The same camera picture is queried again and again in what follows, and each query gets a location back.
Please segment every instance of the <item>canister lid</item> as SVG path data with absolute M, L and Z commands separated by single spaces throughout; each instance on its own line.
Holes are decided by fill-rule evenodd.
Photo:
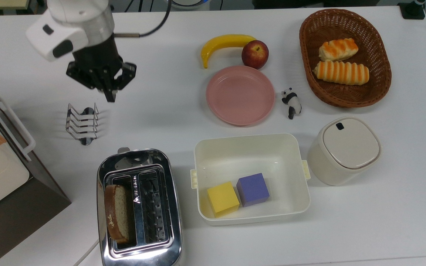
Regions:
M 323 143 L 336 162 L 349 169 L 369 165 L 380 151 L 379 142 L 370 128 L 353 118 L 345 118 L 326 128 Z

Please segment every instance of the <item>canister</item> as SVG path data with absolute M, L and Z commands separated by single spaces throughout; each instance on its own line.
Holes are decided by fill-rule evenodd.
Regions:
M 320 130 L 313 141 L 308 164 L 323 183 L 342 185 L 379 160 L 381 143 L 362 120 L 347 116 Z

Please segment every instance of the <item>toast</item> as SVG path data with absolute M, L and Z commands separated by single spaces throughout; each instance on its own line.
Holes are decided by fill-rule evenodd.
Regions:
M 135 240 L 135 225 L 130 190 L 122 185 L 107 185 L 105 188 L 106 226 L 110 237 L 117 244 Z

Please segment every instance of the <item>banana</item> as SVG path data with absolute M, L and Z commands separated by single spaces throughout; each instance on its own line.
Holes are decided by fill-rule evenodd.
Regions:
M 201 57 L 203 60 L 203 67 L 208 68 L 208 59 L 213 54 L 214 51 L 226 48 L 226 47 L 244 47 L 250 41 L 254 41 L 256 38 L 249 35 L 242 34 L 226 34 L 206 42 L 202 48 Z

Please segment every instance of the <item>box handle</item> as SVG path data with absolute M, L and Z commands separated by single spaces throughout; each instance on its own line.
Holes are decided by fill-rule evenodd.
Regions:
M 302 160 L 302 167 L 303 167 L 303 173 L 305 174 L 305 179 L 310 179 L 310 170 L 308 169 L 308 162 L 307 160 Z
M 196 177 L 196 170 L 190 170 L 190 179 L 192 181 L 192 189 L 198 188 L 198 178 Z
M 6 108 L 8 117 L 10 117 L 11 120 L 16 123 L 15 126 L 17 127 L 17 129 L 21 133 L 21 135 L 24 138 L 24 140 L 27 141 L 27 143 L 28 143 L 27 146 L 25 148 L 23 148 L 21 146 L 21 144 L 12 135 L 12 133 L 6 127 L 5 123 L 3 122 L 3 120 L 0 117 L 0 123 L 1 123 L 1 125 L 3 126 L 3 128 L 5 128 L 5 130 L 7 131 L 7 134 L 12 138 L 12 140 L 14 141 L 14 143 L 16 144 L 17 148 L 20 150 L 20 152 L 22 153 L 22 155 L 24 155 L 24 157 L 28 161 L 30 161 L 31 159 L 29 158 L 29 153 L 35 148 L 35 146 L 36 146 L 35 142 L 36 141 L 34 140 L 34 138 L 32 138 L 32 136 L 29 133 L 29 131 L 22 124 L 21 120 L 19 120 L 19 118 L 16 116 L 16 114 L 14 113 L 14 111 L 9 107 L 9 105 L 7 105 L 5 103 L 5 101 L 3 101 L 3 99 L 1 99 L 1 98 L 0 98 L 0 103 L 2 103 L 2 105 Z

